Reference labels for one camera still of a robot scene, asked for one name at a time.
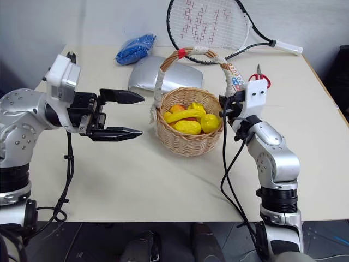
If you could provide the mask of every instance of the racket strings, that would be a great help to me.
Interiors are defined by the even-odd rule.
[[[179,47],[204,45],[237,50],[248,36],[247,18],[235,1],[173,1],[169,22]]]

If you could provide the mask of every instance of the sticker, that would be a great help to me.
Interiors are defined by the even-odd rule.
[[[239,85],[239,81],[236,78],[231,78],[233,85]]]

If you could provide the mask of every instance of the cable connector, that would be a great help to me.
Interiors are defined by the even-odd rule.
[[[247,117],[245,120],[242,120],[240,123],[239,129],[236,131],[236,136],[234,137],[235,142],[239,141],[240,139],[245,140],[248,139],[249,136],[249,129],[257,124],[262,122],[257,116],[251,115]]]
[[[70,156],[70,155],[68,155],[68,154],[65,154],[65,155],[63,156],[63,158],[64,158],[64,159],[68,159],[68,160],[72,160],[72,159],[74,159],[74,156]]]

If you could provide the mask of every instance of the racket handle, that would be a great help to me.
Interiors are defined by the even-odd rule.
[[[275,45],[273,47],[289,53],[293,53],[295,55],[300,55],[303,52],[303,47],[290,45],[288,43],[284,43],[278,40],[275,40]]]

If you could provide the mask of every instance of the red tape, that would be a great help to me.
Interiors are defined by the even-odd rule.
[[[185,56],[186,56],[185,48],[179,49],[178,50],[178,58],[182,59]]]

